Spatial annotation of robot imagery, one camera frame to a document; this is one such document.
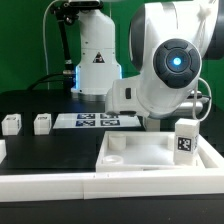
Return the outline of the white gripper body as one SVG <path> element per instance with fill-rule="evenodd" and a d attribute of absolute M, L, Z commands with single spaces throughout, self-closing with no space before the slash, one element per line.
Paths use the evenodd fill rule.
<path fill-rule="evenodd" d="M 113 82 L 105 101 L 105 112 L 118 115 L 144 115 L 137 98 L 138 78 L 124 78 Z"/>

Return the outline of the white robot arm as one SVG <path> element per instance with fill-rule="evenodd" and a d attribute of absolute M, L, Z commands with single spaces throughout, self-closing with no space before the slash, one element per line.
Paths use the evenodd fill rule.
<path fill-rule="evenodd" d="M 99 0 L 69 0 L 79 6 L 81 61 L 73 91 L 105 102 L 108 114 L 162 119 L 196 88 L 202 60 L 224 57 L 224 0 L 143 4 L 129 27 L 129 52 L 138 71 L 123 78 L 115 56 L 115 25 Z"/>

